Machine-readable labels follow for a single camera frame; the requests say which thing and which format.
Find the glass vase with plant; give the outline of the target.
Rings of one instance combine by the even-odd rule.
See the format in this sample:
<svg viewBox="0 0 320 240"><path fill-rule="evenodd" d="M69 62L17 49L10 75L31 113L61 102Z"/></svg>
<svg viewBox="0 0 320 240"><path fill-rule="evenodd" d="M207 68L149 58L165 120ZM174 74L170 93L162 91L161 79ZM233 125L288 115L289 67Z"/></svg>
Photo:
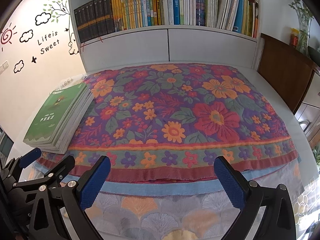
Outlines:
<svg viewBox="0 0 320 240"><path fill-rule="evenodd" d="M308 45L313 14L302 0L292 0L289 7L296 11L298 17L299 34L296 49L309 57Z"/></svg>

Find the black book set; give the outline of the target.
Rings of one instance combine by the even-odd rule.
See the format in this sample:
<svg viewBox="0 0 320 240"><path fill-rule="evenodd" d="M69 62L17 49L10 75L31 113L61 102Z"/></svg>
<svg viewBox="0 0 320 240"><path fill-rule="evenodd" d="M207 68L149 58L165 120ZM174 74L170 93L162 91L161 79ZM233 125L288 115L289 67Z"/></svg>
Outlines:
<svg viewBox="0 0 320 240"><path fill-rule="evenodd" d="M74 10L80 43L114 33L112 0L92 0Z"/></svg>

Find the row of shelf books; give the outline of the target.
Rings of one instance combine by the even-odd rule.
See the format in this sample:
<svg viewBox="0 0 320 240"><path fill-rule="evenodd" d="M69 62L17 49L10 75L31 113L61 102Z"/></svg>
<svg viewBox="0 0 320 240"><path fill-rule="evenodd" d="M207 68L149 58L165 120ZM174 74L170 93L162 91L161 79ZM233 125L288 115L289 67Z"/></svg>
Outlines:
<svg viewBox="0 0 320 240"><path fill-rule="evenodd" d="M115 32L161 25L161 0L112 0ZM259 29L256 0L168 0L169 22L227 28L247 36Z"/></svg>

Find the green cover book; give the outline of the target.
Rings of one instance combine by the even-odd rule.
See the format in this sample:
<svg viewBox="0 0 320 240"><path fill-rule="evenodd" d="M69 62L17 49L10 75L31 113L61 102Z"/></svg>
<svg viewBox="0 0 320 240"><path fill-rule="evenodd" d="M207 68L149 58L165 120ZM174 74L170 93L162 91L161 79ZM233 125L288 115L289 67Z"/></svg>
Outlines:
<svg viewBox="0 0 320 240"><path fill-rule="evenodd" d="M23 142L37 147L52 142L66 115L88 91L85 83L53 91L36 114Z"/></svg>

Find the brown wooden cabinet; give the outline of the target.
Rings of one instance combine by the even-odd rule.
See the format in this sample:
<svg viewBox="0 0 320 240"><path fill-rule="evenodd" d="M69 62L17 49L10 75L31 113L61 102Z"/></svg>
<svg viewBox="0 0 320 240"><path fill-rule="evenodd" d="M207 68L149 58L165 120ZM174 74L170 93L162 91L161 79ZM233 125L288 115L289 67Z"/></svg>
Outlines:
<svg viewBox="0 0 320 240"><path fill-rule="evenodd" d="M271 85L292 113L302 104L319 66L295 48L266 34L257 72Z"/></svg>

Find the white bookshelf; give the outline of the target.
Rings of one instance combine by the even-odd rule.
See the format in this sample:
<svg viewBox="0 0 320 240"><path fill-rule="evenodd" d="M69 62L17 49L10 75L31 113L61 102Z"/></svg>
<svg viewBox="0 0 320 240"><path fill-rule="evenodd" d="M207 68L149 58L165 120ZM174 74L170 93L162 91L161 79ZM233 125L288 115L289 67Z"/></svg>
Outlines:
<svg viewBox="0 0 320 240"><path fill-rule="evenodd" d="M93 0L69 0L69 8ZM80 57L87 72L125 66L200 62L253 68L259 34L247 36L227 28L169 22L168 0L161 0L161 25L126 29L78 42Z"/></svg>

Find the floral purple orange cloth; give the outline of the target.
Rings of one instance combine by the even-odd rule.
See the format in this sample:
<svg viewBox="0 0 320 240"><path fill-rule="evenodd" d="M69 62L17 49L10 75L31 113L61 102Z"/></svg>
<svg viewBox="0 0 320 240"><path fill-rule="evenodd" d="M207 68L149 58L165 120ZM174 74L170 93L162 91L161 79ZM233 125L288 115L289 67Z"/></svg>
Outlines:
<svg viewBox="0 0 320 240"><path fill-rule="evenodd" d="M105 155L116 183L215 178L216 157L238 171L298 156L268 100L230 66L178 63L104 70L85 79L94 100L67 150L71 175Z"/></svg>

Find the yellow red jar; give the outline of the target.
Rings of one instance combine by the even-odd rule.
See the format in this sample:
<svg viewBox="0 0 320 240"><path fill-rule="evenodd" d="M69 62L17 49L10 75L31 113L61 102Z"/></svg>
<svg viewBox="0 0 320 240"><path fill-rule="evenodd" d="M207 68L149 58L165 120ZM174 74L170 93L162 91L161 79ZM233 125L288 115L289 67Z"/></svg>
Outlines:
<svg viewBox="0 0 320 240"><path fill-rule="evenodd" d="M292 46L293 48L297 47L298 37L299 37L299 31L295 28L292 28L291 34L290 34L290 46Z"/></svg>

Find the stack of grey books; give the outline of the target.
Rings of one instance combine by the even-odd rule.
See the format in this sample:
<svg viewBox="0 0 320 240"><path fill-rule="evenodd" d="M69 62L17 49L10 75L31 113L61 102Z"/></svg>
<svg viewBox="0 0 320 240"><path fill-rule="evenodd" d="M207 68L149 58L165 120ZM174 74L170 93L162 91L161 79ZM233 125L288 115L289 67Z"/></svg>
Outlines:
<svg viewBox="0 0 320 240"><path fill-rule="evenodd" d="M58 129L52 142L37 147L44 152L65 154L76 129L93 99L94 95L88 87L88 91L84 93L82 99L80 99L75 104L75 107L71 109L71 112L66 115L66 120L62 122L62 126Z"/></svg>

